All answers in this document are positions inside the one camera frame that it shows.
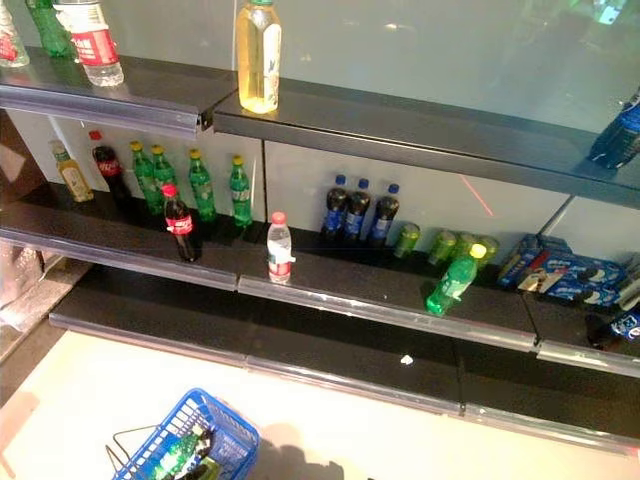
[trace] green bottle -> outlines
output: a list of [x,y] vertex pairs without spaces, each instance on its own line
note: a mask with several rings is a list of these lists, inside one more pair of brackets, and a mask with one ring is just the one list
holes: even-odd
[[153,154],[153,177],[156,179],[156,186],[159,190],[165,185],[178,185],[176,172],[164,156],[164,147],[154,145],[151,147]]
[[56,17],[52,0],[25,0],[33,23],[40,33],[40,42],[50,57],[75,58],[71,35]]
[[198,205],[200,220],[203,222],[213,222],[216,218],[216,206],[213,200],[213,187],[211,187],[211,176],[200,155],[200,150],[194,148],[189,151],[191,158],[191,168],[189,168],[189,181],[193,196]]
[[249,179],[244,173],[242,165],[244,160],[240,155],[233,157],[233,170],[231,171],[231,199],[233,200],[233,218],[238,227],[251,225],[251,188]]
[[444,315],[452,305],[460,301],[460,295],[467,289],[478,272],[477,262],[487,253],[487,248],[474,243],[467,255],[455,259],[447,273],[427,298],[427,310],[436,315]]
[[142,143],[133,141],[129,144],[133,153],[133,171],[138,179],[138,185],[147,201],[151,215],[160,215],[164,210],[164,197],[156,186],[153,177],[153,163],[142,150]]

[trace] yellow bottle cap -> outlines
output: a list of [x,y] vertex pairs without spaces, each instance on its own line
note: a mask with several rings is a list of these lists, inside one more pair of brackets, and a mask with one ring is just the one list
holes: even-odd
[[487,253],[487,247],[479,243],[474,243],[471,246],[471,250],[469,251],[469,255],[471,255],[475,259],[480,259],[484,257],[486,253]]

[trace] water bottle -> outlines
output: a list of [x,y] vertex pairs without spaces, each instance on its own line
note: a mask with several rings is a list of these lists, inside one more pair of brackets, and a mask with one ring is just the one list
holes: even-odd
[[269,251],[269,278],[275,283],[287,283],[291,277],[291,232],[287,227],[287,216],[283,212],[271,215],[271,226],[267,234]]
[[344,228],[344,211],[347,208],[347,191],[342,186],[347,182],[344,175],[336,177],[336,186],[327,193],[327,215],[320,230],[320,236],[327,242],[334,242]]
[[353,245],[360,240],[362,222],[371,203],[371,197],[366,192],[369,188],[369,180],[361,178],[358,188],[359,190],[349,195],[347,201],[347,219],[344,227],[344,243],[347,245]]
[[13,18],[4,0],[0,0],[0,67],[24,67],[28,64],[29,55],[13,25]]
[[71,33],[89,81],[98,87],[120,85],[124,74],[100,2],[58,0],[55,9],[58,20]]
[[400,187],[395,183],[389,185],[389,195],[382,197],[376,204],[376,216],[369,230],[367,243],[373,248],[382,248],[387,243],[387,234],[393,222],[393,217],[398,213],[400,202],[392,195],[400,191]]

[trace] coca-cola bottle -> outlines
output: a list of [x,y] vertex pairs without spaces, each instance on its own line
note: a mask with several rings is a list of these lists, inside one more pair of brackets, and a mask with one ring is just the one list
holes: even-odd
[[91,150],[93,159],[98,164],[100,173],[104,177],[113,199],[120,206],[128,206],[131,202],[131,192],[122,178],[122,166],[113,148],[102,144],[102,134],[98,130],[91,130],[89,138],[93,140]]
[[197,256],[192,238],[193,221],[189,207],[180,200],[178,188],[172,183],[163,186],[162,193],[166,200],[164,218],[167,221],[167,230],[176,239],[180,257],[187,262],[193,262]]

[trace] sprite bottle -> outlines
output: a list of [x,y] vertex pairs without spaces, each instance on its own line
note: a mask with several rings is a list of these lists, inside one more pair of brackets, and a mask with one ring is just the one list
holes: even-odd
[[198,205],[200,220],[203,222],[213,222],[216,218],[216,207],[213,201],[213,187],[211,187],[211,176],[202,163],[200,150],[194,148],[189,151],[191,167],[189,168],[189,181],[193,196]]

